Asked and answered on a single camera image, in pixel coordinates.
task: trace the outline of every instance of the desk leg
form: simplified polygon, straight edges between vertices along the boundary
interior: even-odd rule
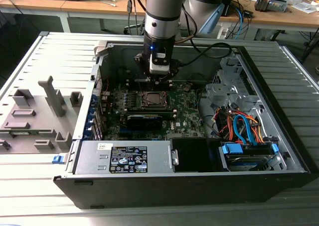
[[[16,21],[14,18],[15,14],[9,13],[9,14],[5,14],[5,18],[10,22],[10,24],[12,25],[16,25]]]
[[[69,21],[68,21],[68,13],[66,12],[61,12],[58,14],[58,16],[60,17],[60,21],[62,24],[62,28],[63,28],[63,32],[65,33],[70,33],[70,26],[69,26]]]
[[[104,19],[100,19],[100,29],[105,30]]]

